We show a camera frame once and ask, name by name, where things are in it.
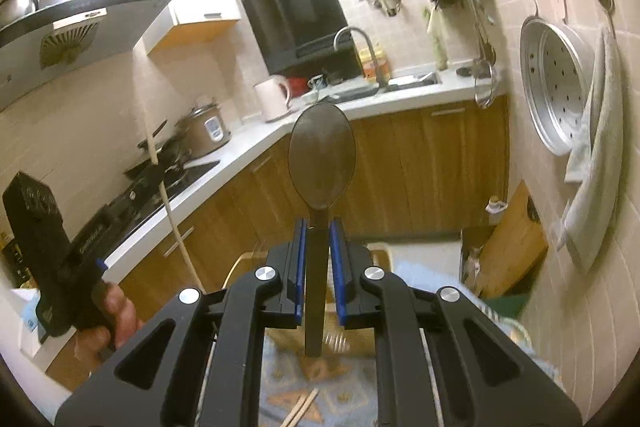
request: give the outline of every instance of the cutting board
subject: cutting board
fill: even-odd
[[[495,298],[520,281],[546,255],[548,244],[529,189],[521,181],[480,254],[479,295]]]

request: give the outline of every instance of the white countertop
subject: white countertop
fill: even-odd
[[[458,77],[454,70],[438,72],[438,76],[441,83],[434,86],[377,93],[369,98],[341,103],[338,107],[349,120],[358,120],[380,114],[474,99],[475,89],[472,78]],[[328,89],[335,92],[365,83],[366,81],[363,80],[350,80]],[[486,88],[487,85],[486,81],[481,83],[482,88]],[[181,223],[185,220],[238,172],[280,138],[291,133],[302,109],[272,123],[246,124],[233,131],[231,140],[224,147],[187,164],[187,166],[196,166],[220,160],[219,165],[171,201],[171,209],[176,221]],[[122,281],[169,233],[171,233],[171,226],[166,211],[162,208],[107,258],[106,264],[109,269],[105,272],[103,279],[115,283]],[[34,362],[46,369],[73,333],[72,328],[62,337],[49,338],[42,346],[37,348],[34,346],[32,349],[23,348],[23,351],[30,351],[28,355],[33,357]]]

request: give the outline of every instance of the pot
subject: pot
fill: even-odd
[[[35,12],[40,7],[40,0],[1,0],[0,28]]]
[[[154,131],[153,136],[156,137],[165,125],[166,120]],[[173,181],[178,181],[184,174],[182,164],[186,160],[187,155],[183,147],[182,138],[182,135],[176,133],[164,142],[156,144],[158,164],[164,167],[165,173],[167,174],[165,179],[167,186],[171,185]],[[126,177],[132,181],[151,163],[146,140],[142,140],[142,142],[138,144],[138,149],[142,150],[140,158],[134,163],[134,166],[125,171]]]
[[[194,108],[175,125],[191,159],[206,156],[231,140],[231,133],[222,120],[220,108],[214,102]]]

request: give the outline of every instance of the finger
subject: finger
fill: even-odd
[[[120,349],[138,329],[136,307],[129,299],[125,299],[123,307],[116,315],[115,346]]]
[[[109,345],[111,333],[104,326],[76,333],[74,355],[76,359],[93,370],[101,363],[99,353]]]
[[[104,308],[111,315],[118,315],[124,308],[127,298],[117,284],[108,283],[107,295],[104,297]]]

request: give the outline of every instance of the tiled wall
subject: tiled wall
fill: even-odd
[[[552,0],[536,0],[541,15],[557,20]],[[507,37],[511,70],[511,190],[529,185],[550,242],[571,191],[564,185],[566,157],[544,147],[527,110],[519,63],[525,0],[496,0]],[[605,20],[595,0],[567,0],[568,22],[590,43]],[[537,350],[558,365],[569,394],[591,417],[624,375],[640,347],[640,0],[616,0],[614,24],[625,74],[625,154],[617,225],[586,275],[566,249],[550,248],[524,323]]]
[[[147,57],[142,45],[73,71],[0,112],[0,192],[18,170],[50,185],[73,236],[103,204],[127,187],[123,171],[140,159],[136,144],[151,126],[175,121],[202,94],[214,96],[223,118],[236,121],[234,74],[224,49],[210,43]],[[0,230],[9,225],[0,205]]]
[[[386,51],[394,70],[432,64],[434,55],[422,18],[429,0],[402,0],[402,10],[390,18],[363,0],[339,0],[349,24],[360,26],[379,42]],[[452,7],[444,12],[444,36],[450,61],[467,60],[477,54],[477,41],[469,31],[469,13],[462,7]],[[252,65],[252,75],[244,78],[246,86],[253,86],[266,74],[262,55],[248,20],[244,18],[235,29],[221,36],[217,45],[229,45],[242,49],[243,60]],[[356,36],[356,44],[364,41]]]

